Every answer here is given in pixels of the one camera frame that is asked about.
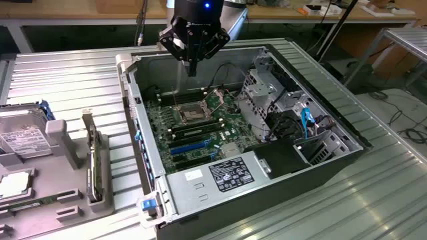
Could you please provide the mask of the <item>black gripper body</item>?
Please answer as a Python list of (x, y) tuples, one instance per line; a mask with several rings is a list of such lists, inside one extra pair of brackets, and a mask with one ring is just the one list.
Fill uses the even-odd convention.
[(221, 29), (221, 11), (221, 0), (176, 0), (171, 28), (175, 33), (185, 33), (191, 26), (215, 32)]

